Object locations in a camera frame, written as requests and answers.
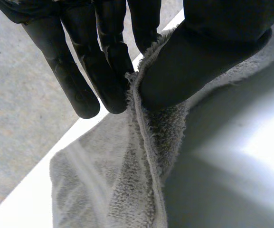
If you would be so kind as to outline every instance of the gray towel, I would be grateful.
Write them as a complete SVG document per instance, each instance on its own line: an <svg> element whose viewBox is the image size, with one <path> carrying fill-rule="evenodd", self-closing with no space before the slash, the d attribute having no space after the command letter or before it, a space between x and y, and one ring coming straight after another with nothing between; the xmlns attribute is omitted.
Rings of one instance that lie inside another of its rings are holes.
<svg viewBox="0 0 274 228"><path fill-rule="evenodd" d="M175 163L188 110L214 88L247 78L274 61L273 26L271 40L255 56L187 101L148 112L138 86L171 33L148 50L139 72L127 75L132 85L127 111L108 114L51 160L55 228L166 228L162 188Z"/></svg>

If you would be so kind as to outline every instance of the white surface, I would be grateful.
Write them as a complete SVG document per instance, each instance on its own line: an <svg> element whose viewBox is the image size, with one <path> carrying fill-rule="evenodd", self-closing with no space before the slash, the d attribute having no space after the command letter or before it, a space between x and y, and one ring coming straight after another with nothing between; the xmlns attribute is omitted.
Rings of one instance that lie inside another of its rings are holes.
<svg viewBox="0 0 274 228"><path fill-rule="evenodd" d="M184 20L181 10L164 28L176 27ZM137 65L139 54L133 61ZM34 167L11 194L0 204L0 228L52 228L51 181L49 161L56 152L89 131L108 114L101 103L100 113L90 120L79 119L48 154Z"/></svg>

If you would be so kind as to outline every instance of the gray floor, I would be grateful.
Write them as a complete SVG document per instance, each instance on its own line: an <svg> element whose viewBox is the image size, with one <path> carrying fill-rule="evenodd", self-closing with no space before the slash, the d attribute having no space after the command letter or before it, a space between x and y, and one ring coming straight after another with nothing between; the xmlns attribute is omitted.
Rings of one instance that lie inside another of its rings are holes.
<svg viewBox="0 0 274 228"><path fill-rule="evenodd" d="M182 0L162 0L159 31L181 9ZM134 59L129 11L124 26ZM0 12L0 203L77 119L41 52Z"/></svg>

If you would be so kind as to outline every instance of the gloved finger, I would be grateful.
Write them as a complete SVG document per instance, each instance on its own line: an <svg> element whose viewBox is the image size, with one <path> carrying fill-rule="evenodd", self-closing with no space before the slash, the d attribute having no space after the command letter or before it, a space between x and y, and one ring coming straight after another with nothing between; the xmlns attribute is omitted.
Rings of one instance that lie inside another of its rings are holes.
<svg viewBox="0 0 274 228"><path fill-rule="evenodd" d="M136 45L142 54L161 36L157 33L160 24L161 0L128 0L132 17L132 31Z"/></svg>
<svg viewBox="0 0 274 228"><path fill-rule="evenodd" d="M43 52L76 113L85 119L96 116L100 103L74 62L60 18L36 19L24 24L23 28Z"/></svg>
<svg viewBox="0 0 274 228"><path fill-rule="evenodd" d="M119 114L126 110L126 97L119 80L106 61L97 41L96 18L91 1L61 2L61 19L79 60L106 109Z"/></svg>
<svg viewBox="0 0 274 228"><path fill-rule="evenodd" d="M125 73L132 73L134 69L122 34L126 0L94 0L94 7L101 47L122 88L127 90Z"/></svg>
<svg viewBox="0 0 274 228"><path fill-rule="evenodd" d="M185 101L217 76L256 54L271 34L267 30L256 42L223 42L187 29L183 21L146 72L140 88L143 106L158 111Z"/></svg>

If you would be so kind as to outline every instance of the gloved hand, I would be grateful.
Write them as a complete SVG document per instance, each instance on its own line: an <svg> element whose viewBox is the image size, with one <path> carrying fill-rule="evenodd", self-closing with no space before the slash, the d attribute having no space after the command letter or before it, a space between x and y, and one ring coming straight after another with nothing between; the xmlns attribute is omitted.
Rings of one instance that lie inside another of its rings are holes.
<svg viewBox="0 0 274 228"><path fill-rule="evenodd" d="M128 0L138 49L144 53L160 36L161 0ZM0 0L0 10L25 31L45 59L76 113L85 119L99 113L100 104L79 71L66 44L63 25L77 56L106 109L126 109L126 72L132 61L123 41L126 0ZM97 29L101 41L97 41Z"/></svg>
<svg viewBox="0 0 274 228"><path fill-rule="evenodd" d="M142 104L151 111L190 98L260 51L272 35L274 0L183 0L183 6L185 20L140 85Z"/></svg>

